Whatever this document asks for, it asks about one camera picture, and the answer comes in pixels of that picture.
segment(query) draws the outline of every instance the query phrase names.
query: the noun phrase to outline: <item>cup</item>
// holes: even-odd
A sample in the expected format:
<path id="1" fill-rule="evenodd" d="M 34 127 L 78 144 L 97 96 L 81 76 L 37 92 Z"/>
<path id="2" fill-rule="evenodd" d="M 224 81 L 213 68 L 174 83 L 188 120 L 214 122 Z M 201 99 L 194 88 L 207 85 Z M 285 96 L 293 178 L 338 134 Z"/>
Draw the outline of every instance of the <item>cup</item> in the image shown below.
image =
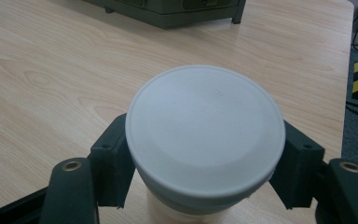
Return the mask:
<path id="1" fill-rule="evenodd" d="M 285 129 L 279 107 L 251 79 L 190 65 L 144 84 L 126 137 L 159 220 L 215 223 L 270 179 Z"/>

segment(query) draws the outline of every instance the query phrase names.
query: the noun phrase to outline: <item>table surface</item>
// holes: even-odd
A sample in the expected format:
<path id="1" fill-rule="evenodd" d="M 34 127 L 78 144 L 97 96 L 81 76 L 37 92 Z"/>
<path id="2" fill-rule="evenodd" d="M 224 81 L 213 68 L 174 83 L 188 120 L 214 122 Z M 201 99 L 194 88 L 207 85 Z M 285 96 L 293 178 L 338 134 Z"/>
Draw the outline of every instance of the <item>table surface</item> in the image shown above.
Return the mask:
<path id="1" fill-rule="evenodd" d="M 248 0 L 242 23 L 161 30 L 79 0 L 0 1 L 0 207 L 48 184 L 53 166 L 86 157 L 150 78 L 210 64 L 265 88 L 284 118 L 340 156 L 352 5 L 345 0 Z M 125 209 L 102 223 L 152 223 L 137 173 Z M 227 223 L 314 223 L 285 210 L 269 183 Z"/>

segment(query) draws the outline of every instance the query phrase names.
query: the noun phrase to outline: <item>black equipment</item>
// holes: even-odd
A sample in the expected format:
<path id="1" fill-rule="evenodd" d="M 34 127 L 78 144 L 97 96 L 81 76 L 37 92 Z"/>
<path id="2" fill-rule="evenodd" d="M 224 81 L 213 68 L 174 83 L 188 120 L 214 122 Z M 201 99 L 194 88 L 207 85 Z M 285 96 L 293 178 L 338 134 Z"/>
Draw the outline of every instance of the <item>black equipment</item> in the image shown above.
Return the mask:
<path id="1" fill-rule="evenodd" d="M 106 13 L 119 14 L 160 28 L 232 18 L 241 22 L 246 0 L 84 0 Z"/>
<path id="2" fill-rule="evenodd" d="M 48 187 L 0 208 L 0 224 L 94 224 L 98 206 L 123 208 L 135 169 L 125 118 L 109 125 L 87 158 L 56 165 Z M 284 151 L 269 181 L 285 207 L 310 207 L 315 198 L 318 224 L 358 224 L 358 162 L 326 164 L 321 146 L 287 122 L 285 128 Z"/>

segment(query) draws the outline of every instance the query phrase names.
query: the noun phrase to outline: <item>wooden table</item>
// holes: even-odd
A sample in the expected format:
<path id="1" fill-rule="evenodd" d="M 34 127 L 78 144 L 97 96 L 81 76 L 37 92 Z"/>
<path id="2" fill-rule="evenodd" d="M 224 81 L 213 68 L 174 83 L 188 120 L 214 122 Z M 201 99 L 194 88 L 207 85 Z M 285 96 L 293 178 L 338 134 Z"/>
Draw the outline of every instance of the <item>wooden table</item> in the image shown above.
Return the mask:
<path id="1" fill-rule="evenodd" d="M 248 0 L 242 24 L 161 30 L 78 0 L 0 1 L 0 207 L 48 184 L 60 161 L 86 157 L 147 80 L 211 64 L 250 77 L 284 118 L 340 156 L 352 5 L 345 0 Z M 138 174 L 123 210 L 102 223 L 151 223 Z M 314 223 L 286 211 L 270 184 L 227 223 Z"/>

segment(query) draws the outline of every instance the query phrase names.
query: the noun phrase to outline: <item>plastic lid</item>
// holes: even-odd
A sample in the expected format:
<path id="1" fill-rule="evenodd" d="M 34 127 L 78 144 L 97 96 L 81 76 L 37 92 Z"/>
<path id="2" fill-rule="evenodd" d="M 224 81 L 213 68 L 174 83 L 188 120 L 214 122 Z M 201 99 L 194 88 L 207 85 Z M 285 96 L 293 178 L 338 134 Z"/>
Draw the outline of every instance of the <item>plastic lid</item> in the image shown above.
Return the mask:
<path id="1" fill-rule="evenodd" d="M 284 131 L 266 91 L 209 65 L 154 77 L 137 92 L 126 119 L 146 185 L 163 202 L 182 204 L 179 210 L 202 210 L 196 213 L 236 203 L 265 183 L 282 155 Z"/>

